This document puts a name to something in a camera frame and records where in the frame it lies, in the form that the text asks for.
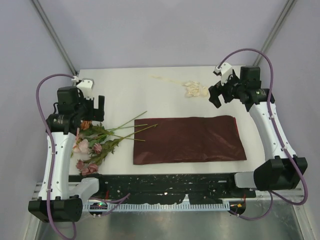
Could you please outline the red wrapping paper sheet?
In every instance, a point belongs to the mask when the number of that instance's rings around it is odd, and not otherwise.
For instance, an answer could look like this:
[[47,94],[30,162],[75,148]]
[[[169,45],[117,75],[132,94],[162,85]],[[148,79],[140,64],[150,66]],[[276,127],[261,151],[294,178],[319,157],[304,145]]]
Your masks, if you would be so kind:
[[133,164],[245,161],[235,117],[143,118],[134,121]]

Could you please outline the dusty pink flower stem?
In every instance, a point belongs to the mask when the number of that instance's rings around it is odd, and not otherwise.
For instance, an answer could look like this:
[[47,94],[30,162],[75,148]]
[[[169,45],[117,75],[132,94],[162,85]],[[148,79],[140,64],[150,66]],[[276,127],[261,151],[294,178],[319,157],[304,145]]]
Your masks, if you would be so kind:
[[81,176],[88,176],[98,172],[99,166],[104,162],[109,154],[113,154],[123,140],[140,142],[141,139],[134,135],[145,130],[155,128],[157,125],[139,124],[139,130],[125,136],[116,135],[115,131],[123,126],[105,129],[102,124],[93,125],[91,122],[87,126],[81,127],[76,134],[76,140],[72,147],[71,155],[88,155],[88,159],[78,159],[75,165]]

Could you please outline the orange flower stem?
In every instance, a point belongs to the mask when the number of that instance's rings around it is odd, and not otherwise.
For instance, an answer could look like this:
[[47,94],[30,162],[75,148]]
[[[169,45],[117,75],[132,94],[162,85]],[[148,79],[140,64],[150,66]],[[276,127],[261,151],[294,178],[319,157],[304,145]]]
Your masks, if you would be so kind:
[[130,127],[134,128],[134,126],[127,126],[127,124],[141,117],[145,113],[147,113],[147,111],[144,111],[141,114],[137,115],[136,117],[123,123],[122,125],[118,127],[113,127],[113,128],[105,128],[105,126],[101,122],[97,125],[94,125],[92,121],[83,121],[80,125],[80,128],[78,129],[77,136],[79,136],[80,138],[84,138],[85,136],[97,136],[98,138],[102,138],[104,136],[116,136],[115,131],[117,130],[130,128]]

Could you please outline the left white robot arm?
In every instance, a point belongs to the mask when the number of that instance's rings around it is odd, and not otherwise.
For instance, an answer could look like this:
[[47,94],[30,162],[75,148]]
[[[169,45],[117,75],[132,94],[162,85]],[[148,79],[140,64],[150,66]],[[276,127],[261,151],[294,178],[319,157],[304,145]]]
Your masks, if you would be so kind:
[[77,222],[82,216],[83,205],[91,196],[102,199],[107,193],[105,184],[96,177],[85,177],[69,189],[69,167],[77,129],[81,122],[104,120],[105,98],[94,98],[75,86],[61,87],[57,91],[57,112],[46,119],[47,160],[41,189],[36,200],[28,203],[28,211],[42,222]]

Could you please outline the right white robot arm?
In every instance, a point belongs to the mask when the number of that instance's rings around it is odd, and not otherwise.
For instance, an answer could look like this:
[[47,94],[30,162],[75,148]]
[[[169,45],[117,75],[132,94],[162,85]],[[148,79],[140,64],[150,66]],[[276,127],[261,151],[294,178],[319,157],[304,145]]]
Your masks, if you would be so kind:
[[237,76],[233,67],[224,63],[213,72],[220,81],[209,88],[209,101],[219,108],[222,105],[219,96],[225,103],[240,100],[257,127],[265,155],[265,163],[254,171],[237,172],[234,180],[226,185],[227,193],[238,197],[245,188],[259,191],[295,189],[301,179],[293,165],[296,164],[303,174],[308,163],[304,157],[297,156],[289,144],[276,113],[275,99],[271,97],[267,103],[270,90],[261,87],[260,68],[242,66]]

